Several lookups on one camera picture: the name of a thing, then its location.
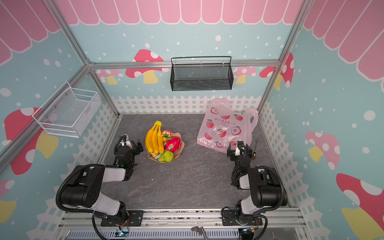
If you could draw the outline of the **yellow banana bunch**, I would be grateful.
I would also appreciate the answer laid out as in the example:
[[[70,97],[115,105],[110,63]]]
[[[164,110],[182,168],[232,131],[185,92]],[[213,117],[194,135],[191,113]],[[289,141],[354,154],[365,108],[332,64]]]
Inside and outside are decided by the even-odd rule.
[[[150,154],[163,154],[165,151],[161,126],[162,123],[156,121],[154,126],[147,132],[145,145]]]

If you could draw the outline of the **pink printed plastic bag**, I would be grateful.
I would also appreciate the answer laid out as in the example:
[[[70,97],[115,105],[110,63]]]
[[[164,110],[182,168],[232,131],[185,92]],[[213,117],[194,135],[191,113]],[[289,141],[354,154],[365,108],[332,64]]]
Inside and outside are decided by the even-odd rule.
[[[238,141],[250,145],[258,115],[256,109],[236,113],[230,109],[228,99],[214,99],[207,108],[197,144],[222,153],[226,153],[230,145],[237,145]]]

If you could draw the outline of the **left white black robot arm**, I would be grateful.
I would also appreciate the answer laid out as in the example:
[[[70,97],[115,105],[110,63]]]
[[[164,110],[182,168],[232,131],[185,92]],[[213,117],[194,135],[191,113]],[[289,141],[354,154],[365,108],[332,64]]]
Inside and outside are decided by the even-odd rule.
[[[126,204],[106,196],[101,188],[105,183],[127,182],[136,166],[135,156],[143,151],[140,141],[129,140],[127,135],[120,136],[113,150],[113,164],[76,166],[57,191],[57,207],[65,212],[90,213],[110,225],[128,224],[131,216]]]

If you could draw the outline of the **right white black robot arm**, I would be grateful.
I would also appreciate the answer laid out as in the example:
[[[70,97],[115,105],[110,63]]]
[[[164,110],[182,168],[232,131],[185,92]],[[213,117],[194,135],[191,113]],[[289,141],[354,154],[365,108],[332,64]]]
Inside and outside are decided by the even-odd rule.
[[[235,163],[231,185],[238,190],[249,190],[250,195],[239,200],[234,209],[221,210],[224,226],[260,226],[261,214],[288,204],[288,195],[276,169],[268,166],[251,167],[256,152],[243,141],[231,142],[227,156]]]

